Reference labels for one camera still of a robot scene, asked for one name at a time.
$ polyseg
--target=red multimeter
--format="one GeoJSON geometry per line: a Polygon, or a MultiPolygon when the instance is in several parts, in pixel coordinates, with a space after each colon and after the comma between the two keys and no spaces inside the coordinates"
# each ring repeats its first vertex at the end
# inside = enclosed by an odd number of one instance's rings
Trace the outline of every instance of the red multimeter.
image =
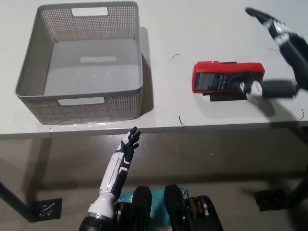
{"type": "Polygon", "coordinates": [[[205,95],[215,93],[237,93],[231,87],[232,81],[261,81],[264,68],[260,63],[220,63],[218,61],[198,62],[193,67],[193,93],[205,95]]]}

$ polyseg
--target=basket handle hole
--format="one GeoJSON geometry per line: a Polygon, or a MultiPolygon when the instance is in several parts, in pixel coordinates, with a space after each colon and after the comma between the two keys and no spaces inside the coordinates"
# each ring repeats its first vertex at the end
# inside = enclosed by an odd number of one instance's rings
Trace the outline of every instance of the basket handle hole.
{"type": "Polygon", "coordinates": [[[71,10],[75,17],[108,15],[107,7],[72,8],[71,10]]]}

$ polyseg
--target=robot finger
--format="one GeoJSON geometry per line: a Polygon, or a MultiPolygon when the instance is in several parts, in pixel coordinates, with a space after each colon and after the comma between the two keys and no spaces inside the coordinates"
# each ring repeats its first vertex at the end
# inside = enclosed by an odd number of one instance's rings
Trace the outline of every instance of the robot finger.
{"type": "Polygon", "coordinates": [[[132,149],[136,149],[136,148],[138,148],[138,147],[139,147],[139,144],[136,143],[136,144],[134,144],[134,145],[132,146],[132,149]]]}
{"type": "Polygon", "coordinates": [[[139,140],[140,134],[141,134],[140,131],[138,131],[136,134],[134,134],[133,137],[130,140],[130,143],[134,144],[135,142],[137,142],[139,140]]]}

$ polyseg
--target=white tabletop surface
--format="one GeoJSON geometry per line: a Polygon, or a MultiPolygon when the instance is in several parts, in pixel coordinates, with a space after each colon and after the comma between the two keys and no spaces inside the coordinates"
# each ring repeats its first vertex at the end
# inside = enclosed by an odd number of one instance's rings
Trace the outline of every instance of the white tabletop surface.
{"type": "Polygon", "coordinates": [[[260,62],[264,79],[293,78],[269,33],[248,16],[247,6],[270,13],[308,39],[306,0],[136,0],[142,52],[151,66],[154,107],[131,121],[45,126],[16,97],[16,86],[40,5],[87,0],[3,0],[0,3],[0,138],[116,134],[207,128],[251,128],[308,124],[308,93],[294,99],[210,102],[191,90],[198,61],[260,62]]]}

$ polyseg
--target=multimeter display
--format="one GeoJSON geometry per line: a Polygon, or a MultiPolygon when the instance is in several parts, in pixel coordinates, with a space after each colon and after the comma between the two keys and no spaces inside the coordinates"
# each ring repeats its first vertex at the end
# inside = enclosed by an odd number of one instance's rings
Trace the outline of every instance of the multimeter display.
{"type": "Polygon", "coordinates": [[[209,74],[199,73],[196,81],[196,90],[209,91],[209,90],[232,90],[230,83],[232,81],[247,81],[247,80],[260,80],[262,73],[247,72],[236,74],[209,74]]]}
{"type": "Polygon", "coordinates": [[[201,73],[197,77],[196,89],[197,90],[212,90],[215,74],[201,73]]]}

